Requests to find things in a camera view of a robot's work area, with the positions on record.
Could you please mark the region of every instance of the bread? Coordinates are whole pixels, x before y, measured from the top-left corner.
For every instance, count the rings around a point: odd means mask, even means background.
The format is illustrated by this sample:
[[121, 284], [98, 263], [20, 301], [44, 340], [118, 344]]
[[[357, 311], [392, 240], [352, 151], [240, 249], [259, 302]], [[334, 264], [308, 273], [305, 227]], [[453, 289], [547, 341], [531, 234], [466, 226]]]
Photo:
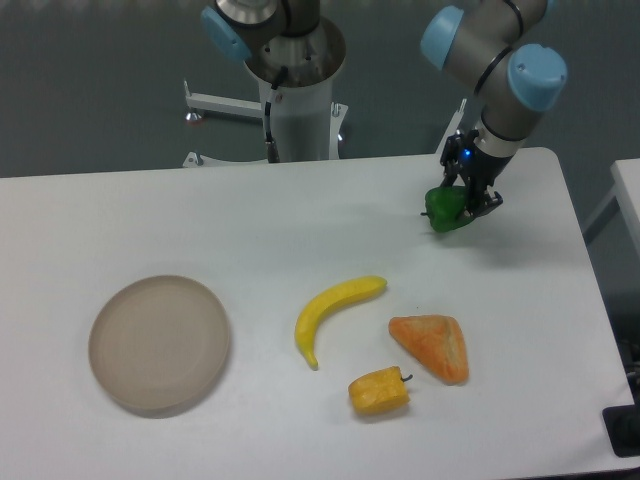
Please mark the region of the bread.
[[389, 333], [444, 382], [461, 383], [469, 378], [467, 349], [455, 318], [395, 317], [389, 322]]

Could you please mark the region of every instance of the yellow banana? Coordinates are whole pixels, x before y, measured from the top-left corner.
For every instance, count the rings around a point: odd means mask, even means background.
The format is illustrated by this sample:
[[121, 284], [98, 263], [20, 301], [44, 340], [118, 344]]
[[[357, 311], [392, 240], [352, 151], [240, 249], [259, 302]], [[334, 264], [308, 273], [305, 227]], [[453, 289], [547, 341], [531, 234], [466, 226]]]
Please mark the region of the yellow banana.
[[295, 339], [300, 353], [312, 369], [318, 369], [313, 345], [322, 320], [342, 307], [379, 295], [386, 286], [387, 281], [382, 277], [354, 278], [325, 290], [304, 307], [296, 322]]

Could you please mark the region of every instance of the yellow bell pepper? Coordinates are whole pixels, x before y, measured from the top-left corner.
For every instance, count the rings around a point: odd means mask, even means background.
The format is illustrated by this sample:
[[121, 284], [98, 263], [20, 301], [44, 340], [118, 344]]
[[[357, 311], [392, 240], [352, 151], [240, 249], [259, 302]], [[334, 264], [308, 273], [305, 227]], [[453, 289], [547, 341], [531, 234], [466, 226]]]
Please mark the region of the yellow bell pepper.
[[388, 412], [409, 403], [409, 394], [400, 367], [389, 367], [368, 373], [349, 385], [349, 397], [353, 408], [362, 415]]

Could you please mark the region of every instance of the beige plate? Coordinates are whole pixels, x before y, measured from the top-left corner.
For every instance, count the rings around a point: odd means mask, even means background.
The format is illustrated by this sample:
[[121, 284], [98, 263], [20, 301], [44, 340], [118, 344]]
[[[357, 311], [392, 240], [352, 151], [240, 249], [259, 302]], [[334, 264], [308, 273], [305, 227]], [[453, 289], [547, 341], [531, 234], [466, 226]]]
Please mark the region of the beige plate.
[[100, 385], [138, 413], [191, 404], [220, 372], [229, 322], [204, 285], [177, 276], [140, 280], [104, 306], [89, 362]]

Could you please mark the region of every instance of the toy bread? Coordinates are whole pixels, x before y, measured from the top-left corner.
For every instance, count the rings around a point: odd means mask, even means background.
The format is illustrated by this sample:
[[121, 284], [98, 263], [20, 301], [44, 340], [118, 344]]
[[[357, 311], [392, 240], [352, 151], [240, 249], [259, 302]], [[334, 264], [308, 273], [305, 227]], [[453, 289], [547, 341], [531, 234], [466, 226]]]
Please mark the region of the toy bread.
[[464, 337], [455, 318], [395, 317], [389, 322], [389, 333], [442, 381], [453, 384], [469, 378]]

